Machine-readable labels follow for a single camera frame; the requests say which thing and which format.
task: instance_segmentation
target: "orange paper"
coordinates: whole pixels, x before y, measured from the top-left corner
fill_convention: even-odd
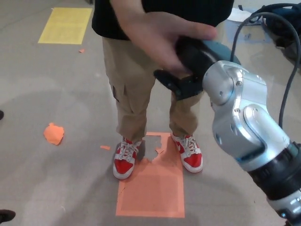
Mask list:
[[[64,137],[64,128],[50,123],[44,130],[46,140],[54,145],[59,145]]]
[[[135,165],[133,174],[119,182],[117,216],[184,218],[183,168],[180,154],[169,133],[160,136],[158,156],[144,158]]]
[[[100,148],[104,149],[104,150],[107,150],[107,151],[109,151],[111,149],[110,146],[104,146],[104,145],[101,145]]]

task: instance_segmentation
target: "yellow paper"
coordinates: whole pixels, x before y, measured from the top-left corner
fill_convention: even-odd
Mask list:
[[[54,8],[38,43],[82,44],[91,12],[91,8]]]

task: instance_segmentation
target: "gray floor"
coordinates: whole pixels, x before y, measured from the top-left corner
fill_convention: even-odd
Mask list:
[[[240,1],[246,7],[275,2]],[[282,226],[264,194],[215,143],[205,96],[196,136],[204,153],[201,175],[184,175],[185,219],[115,217],[118,181],[111,172],[116,109],[104,72],[101,38],[90,24],[82,47],[37,44],[53,7],[88,7],[84,0],[0,1],[0,209],[17,212],[7,226]],[[260,32],[252,28],[252,34]],[[230,46],[224,37],[224,43]],[[84,54],[78,50],[85,48]],[[272,43],[239,44],[243,65],[268,83],[275,120],[292,64]],[[301,141],[301,90],[294,80],[284,117]],[[148,130],[168,132],[170,94],[156,84]],[[50,122],[65,128],[62,145],[48,144]]]

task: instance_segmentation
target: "white shoelace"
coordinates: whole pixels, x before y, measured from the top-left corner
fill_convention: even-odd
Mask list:
[[[122,141],[120,144],[120,157],[119,160],[126,160],[127,162],[131,161],[134,152],[138,153],[138,145],[129,144],[126,141]]]
[[[189,148],[188,157],[193,154],[201,154],[201,151],[197,147],[197,142],[193,136],[185,138],[185,147]]]

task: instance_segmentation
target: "red sneaker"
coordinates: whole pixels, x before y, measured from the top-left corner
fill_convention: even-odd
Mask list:
[[[185,138],[171,135],[180,154],[183,166],[191,173],[198,173],[203,169],[203,156],[194,136]]]
[[[117,179],[124,180],[132,174],[140,145],[141,141],[133,144],[123,138],[113,164],[113,174]]]

